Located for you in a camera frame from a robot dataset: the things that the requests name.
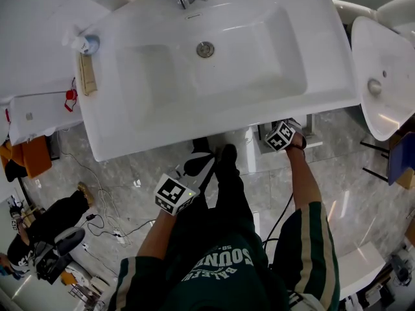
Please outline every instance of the person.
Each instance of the person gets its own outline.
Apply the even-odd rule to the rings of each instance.
[[[337,310],[333,237],[302,140],[296,133],[286,149],[296,210],[283,224],[271,268],[236,147],[227,144],[215,168],[216,207],[208,210],[200,188],[178,216],[161,210],[137,256],[121,261],[108,310]]]
[[[87,186],[79,182],[78,190],[70,197],[54,202],[29,228],[25,229],[20,222],[19,233],[9,245],[7,255],[0,253],[0,275],[13,275],[20,279],[22,272],[15,271],[13,265],[27,266],[28,259],[34,254],[34,243],[44,241],[52,244],[62,231],[77,224],[93,201]]]

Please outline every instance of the marble floor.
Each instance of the marble floor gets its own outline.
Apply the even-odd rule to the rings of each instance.
[[[233,143],[238,149],[237,167],[244,181],[246,198],[251,210],[260,217],[260,235],[264,240],[280,216],[292,192],[291,170],[285,153],[261,155],[253,137],[252,128],[211,136],[211,147]],[[316,133],[323,145],[307,149],[306,159],[320,186],[329,215],[338,257],[356,247],[372,241],[383,257],[387,257],[403,238],[409,224],[407,216],[415,206],[415,190],[408,191],[399,185],[387,183],[362,171],[371,168],[382,174],[386,159],[379,153],[359,144],[361,140],[374,143],[344,112],[339,109],[316,115]],[[159,208],[154,204],[152,192],[163,172],[175,167],[191,151],[191,142],[182,142],[146,152],[126,155],[98,163],[89,147],[83,124],[60,132],[63,152],[73,154],[82,165],[92,169],[102,187],[113,197],[117,208],[106,196],[106,205],[99,199],[99,184],[93,174],[80,167],[70,156],[53,161],[53,167],[36,179],[24,179],[25,188],[32,200],[48,208],[60,198],[68,197],[79,181],[85,182],[96,198],[95,207],[84,216],[99,213],[117,217],[125,232],[155,218]],[[217,180],[212,178],[206,190],[210,207],[215,206]],[[291,204],[285,217],[274,231],[279,235],[283,221],[293,212]],[[93,223],[100,225],[95,218]],[[108,268],[117,272],[121,259],[135,255],[145,238],[149,225],[132,233],[131,245],[123,247],[113,236],[93,236],[88,230],[84,242],[88,251]],[[91,227],[95,233],[101,230]],[[112,230],[106,224],[105,230]],[[267,254],[272,259],[275,242],[268,243]],[[81,247],[73,252],[75,260],[90,273],[111,282],[114,274],[102,262],[88,255]]]

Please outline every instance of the urinal drain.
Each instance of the urinal drain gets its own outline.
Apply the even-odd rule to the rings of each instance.
[[[196,52],[201,58],[209,58],[215,52],[215,46],[208,41],[202,41],[197,45]]]
[[[368,90],[374,97],[377,97],[382,93],[382,84],[380,81],[371,78],[368,81]]]

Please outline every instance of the white sink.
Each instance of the white sink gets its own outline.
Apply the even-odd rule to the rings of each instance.
[[[373,136],[385,141],[415,113],[415,50],[410,41],[366,17],[352,28],[353,58],[364,118]],[[368,91],[377,80],[381,93]]]
[[[137,0],[86,33],[101,39],[98,91],[80,95],[98,161],[359,103],[331,0]]]

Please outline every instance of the white cable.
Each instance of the white cable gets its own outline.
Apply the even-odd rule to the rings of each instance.
[[[90,169],[90,167],[87,167],[87,166],[84,166],[83,164],[81,164],[79,161],[78,161],[78,159],[73,155],[73,154],[71,154],[71,153],[65,153],[64,151],[62,151],[62,149],[61,149],[61,147],[60,147],[60,142],[59,142],[59,132],[58,132],[58,134],[57,134],[57,139],[58,139],[58,147],[59,147],[59,151],[60,151],[60,153],[62,153],[64,156],[69,156],[69,157],[72,157],[76,162],[77,162],[77,164],[79,165],[79,166],[81,166],[82,168],[85,168],[86,170],[88,170],[89,172],[91,172],[92,173],[92,175],[94,175],[94,177],[95,177],[95,179],[97,180],[97,182],[98,182],[98,186],[99,186],[99,190],[98,190],[98,195],[99,195],[99,199],[101,200],[101,202],[102,202],[102,204],[103,204],[103,206],[104,206],[104,217],[105,217],[105,219],[106,219],[106,222],[107,222],[107,224],[108,225],[110,225],[113,229],[117,229],[117,230],[119,230],[119,232],[121,233],[121,235],[126,235],[126,233],[124,232],[124,230],[123,230],[123,228],[121,227],[121,224],[120,224],[120,222],[119,221],[117,221],[115,218],[113,218],[112,216],[108,216],[107,214],[106,214],[106,210],[107,210],[107,204],[106,204],[106,201],[105,201],[105,196],[104,196],[104,193],[106,193],[109,197],[110,197],[110,199],[111,199],[111,202],[112,202],[112,206],[113,206],[113,208],[115,209],[115,213],[116,213],[116,215],[117,215],[117,217],[118,217],[118,219],[119,220],[121,220],[121,218],[120,218],[120,216],[119,216],[119,212],[118,212],[118,209],[117,209],[117,206],[115,206],[115,202],[114,202],[114,198],[112,197],[112,195],[107,191],[107,190],[105,190],[105,189],[103,189],[102,188],[102,185],[101,185],[101,182],[99,181],[99,178],[98,178],[98,176],[96,175],[96,173],[94,173],[94,171],[92,170],[92,169]],[[132,245],[132,242],[131,242],[131,240],[130,240],[130,238],[128,237],[128,236],[125,236],[124,237],[124,241],[126,242],[125,244],[125,246],[123,245],[123,244],[121,244],[121,246],[123,247],[123,248],[127,248],[128,246],[131,246]]]

